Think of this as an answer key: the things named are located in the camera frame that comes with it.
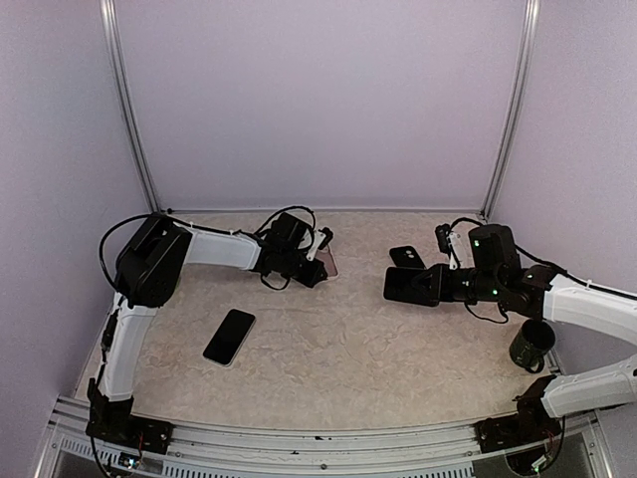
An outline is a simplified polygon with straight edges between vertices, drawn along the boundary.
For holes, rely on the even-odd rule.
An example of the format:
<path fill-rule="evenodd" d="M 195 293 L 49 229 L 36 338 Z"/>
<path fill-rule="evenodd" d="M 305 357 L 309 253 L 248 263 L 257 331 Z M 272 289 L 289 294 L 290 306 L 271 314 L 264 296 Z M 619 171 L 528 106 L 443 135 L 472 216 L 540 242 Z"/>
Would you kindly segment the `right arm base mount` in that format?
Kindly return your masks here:
<path fill-rule="evenodd" d="M 514 399 L 516 412 L 475 423 L 474 429 L 482 453 L 523 446 L 559 435 L 563 425 L 550 417 L 541 404 L 546 387 L 556 379 L 551 374 L 538 378 L 522 395 Z"/>

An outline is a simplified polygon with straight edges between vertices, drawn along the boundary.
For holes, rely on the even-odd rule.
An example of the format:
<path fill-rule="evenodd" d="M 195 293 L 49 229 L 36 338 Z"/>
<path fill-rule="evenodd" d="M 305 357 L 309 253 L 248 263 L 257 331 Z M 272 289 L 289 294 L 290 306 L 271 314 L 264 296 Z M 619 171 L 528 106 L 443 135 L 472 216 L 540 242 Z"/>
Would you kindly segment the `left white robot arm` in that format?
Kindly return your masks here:
<path fill-rule="evenodd" d="M 295 210 L 289 206 L 275 212 L 254 232 L 214 229 L 165 213 L 138 216 L 139 228 L 116 257 L 115 273 L 107 277 L 114 296 L 101 340 L 101 365 L 88 385 L 88 436 L 132 446 L 169 433 L 169 426 L 154 426 L 131 413 L 132 389 L 146 332 L 173 296 L 184 266 L 234 268 L 256 273 L 262 281 L 276 273 L 307 288 L 327 279 L 319 252 L 333 233 L 296 217 Z"/>

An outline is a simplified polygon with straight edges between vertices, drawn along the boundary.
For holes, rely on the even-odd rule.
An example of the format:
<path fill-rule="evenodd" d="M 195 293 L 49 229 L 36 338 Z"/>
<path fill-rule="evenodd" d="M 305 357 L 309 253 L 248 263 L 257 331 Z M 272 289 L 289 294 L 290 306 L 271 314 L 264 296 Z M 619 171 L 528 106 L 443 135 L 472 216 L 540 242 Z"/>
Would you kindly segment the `purple phone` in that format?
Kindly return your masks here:
<path fill-rule="evenodd" d="M 410 279 L 415 272 L 421 272 L 421 269 L 397 268 L 390 267 L 385 272 L 383 298 L 387 301 L 412 304 L 413 289 L 410 285 Z"/>

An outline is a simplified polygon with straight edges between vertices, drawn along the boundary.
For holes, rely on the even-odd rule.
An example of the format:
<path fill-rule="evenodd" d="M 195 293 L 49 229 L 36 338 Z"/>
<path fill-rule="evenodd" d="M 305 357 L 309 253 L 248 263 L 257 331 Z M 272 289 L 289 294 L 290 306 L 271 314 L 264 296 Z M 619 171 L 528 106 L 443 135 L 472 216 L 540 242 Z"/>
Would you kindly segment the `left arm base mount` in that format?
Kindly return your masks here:
<path fill-rule="evenodd" d="M 95 378 L 89 381 L 88 399 L 87 436 L 141 451 L 167 453 L 174 429 L 172 423 L 132 414 L 132 397 L 110 400 L 100 392 Z"/>

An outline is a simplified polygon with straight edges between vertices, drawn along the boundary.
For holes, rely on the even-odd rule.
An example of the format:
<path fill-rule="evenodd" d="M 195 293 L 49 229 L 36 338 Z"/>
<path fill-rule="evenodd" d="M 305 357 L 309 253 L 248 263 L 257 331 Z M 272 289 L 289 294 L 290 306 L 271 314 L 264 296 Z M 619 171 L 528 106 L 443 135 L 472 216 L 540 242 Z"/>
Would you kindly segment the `pink phone case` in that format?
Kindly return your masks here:
<path fill-rule="evenodd" d="M 335 279 L 338 276 L 338 270 L 337 270 L 334 256 L 328 247 L 325 247 L 322 250 L 318 250 L 316 254 L 316 259 L 323 262 L 325 272 L 326 272 L 326 277 L 329 280 Z"/>

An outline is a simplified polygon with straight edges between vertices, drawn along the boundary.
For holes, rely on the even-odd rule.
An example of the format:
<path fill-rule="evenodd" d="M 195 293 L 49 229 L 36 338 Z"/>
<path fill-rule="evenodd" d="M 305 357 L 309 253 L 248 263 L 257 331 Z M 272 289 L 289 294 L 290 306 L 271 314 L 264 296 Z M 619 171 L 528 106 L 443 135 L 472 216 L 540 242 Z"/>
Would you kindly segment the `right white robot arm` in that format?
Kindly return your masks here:
<path fill-rule="evenodd" d="M 578 279 L 549 261 L 523 268 L 523 250 L 512 230 L 500 224 L 477 225 L 469 232 L 470 268 L 436 264 L 409 281 L 420 302 L 475 305 L 493 302 L 539 325 L 571 324 L 634 344 L 636 296 Z M 529 442 L 544 430 L 548 416 L 631 403 L 636 399 L 636 358 L 578 374 L 559 375 L 533 393 L 532 400 L 509 421 L 509 432 Z"/>

